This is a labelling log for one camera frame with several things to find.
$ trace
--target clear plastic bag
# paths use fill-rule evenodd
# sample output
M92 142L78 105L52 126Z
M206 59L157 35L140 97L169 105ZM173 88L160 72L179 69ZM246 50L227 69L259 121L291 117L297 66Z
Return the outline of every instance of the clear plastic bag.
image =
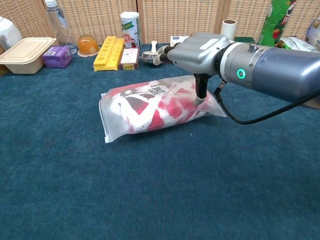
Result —
M154 131L190 122L207 115L226 117L207 92L200 105L193 75L163 78L109 90L101 94L99 111L105 143L126 134Z

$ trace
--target green package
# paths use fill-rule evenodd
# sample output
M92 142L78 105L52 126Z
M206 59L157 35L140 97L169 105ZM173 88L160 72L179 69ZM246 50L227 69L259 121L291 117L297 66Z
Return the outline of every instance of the green package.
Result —
M278 46L296 2L297 0L271 0L257 44L269 47Z

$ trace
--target robotic arm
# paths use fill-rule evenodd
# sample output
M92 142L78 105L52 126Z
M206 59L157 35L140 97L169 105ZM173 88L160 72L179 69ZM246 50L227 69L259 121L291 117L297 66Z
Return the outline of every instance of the robotic arm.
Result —
M320 109L318 53L230 42L224 35L208 32L193 34L175 47L163 46L158 52L155 65L172 63L194 73L195 104L205 100L208 79L219 75L222 83L218 92L226 83L233 83L293 103L291 108Z

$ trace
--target wicker wall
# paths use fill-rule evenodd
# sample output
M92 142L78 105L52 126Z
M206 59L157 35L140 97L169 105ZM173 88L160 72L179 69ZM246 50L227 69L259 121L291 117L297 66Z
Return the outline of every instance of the wicker wall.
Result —
M11 20L24 38L50 36L37 0L0 0L0 16Z
M57 0L75 41L90 34L102 44L107 36L121 37L120 14L137 11L136 0Z
M214 32L219 0L137 0L145 43Z
M230 0L227 17L238 22L235 36L250 36L256 41L271 0ZM305 37L307 28L320 10L320 0L297 0L283 36Z

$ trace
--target black cable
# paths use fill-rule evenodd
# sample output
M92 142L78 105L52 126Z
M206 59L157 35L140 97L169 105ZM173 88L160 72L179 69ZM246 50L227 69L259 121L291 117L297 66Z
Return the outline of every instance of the black cable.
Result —
M302 105L308 101L310 101L311 99L317 97L318 95L320 95L320 89L315 91L314 93L311 93L309 94L308 96L300 99L299 101L297 102L294 102L294 103L291 103L287 106L284 106L282 108L279 108L278 110L275 110L273 112L270 112L264 116L261 116L261 117L258 117L258 118L255 118L255 119L252 119L252 120L248 120L248 121L241 121L241 120L238 120L235 116L233 116L227 109L227 107L224 105L223 103L223 100L222 100L222 97L220 95L220 92L221 92L222 88L221 87L217 87L216 90L214 91L214 95L217 99L217 102L219 103L219 105L222 107L222 109L225 111L225 113L233 120L235 121L236 123L238 124L242 124L242 125L249 125L249 124L255 124L255 123L259 123L261 121L264 121L264 120L267 120L267 119L270 119L274 116L277 116L279 114L282 114L286 111L289 111L299 105Z

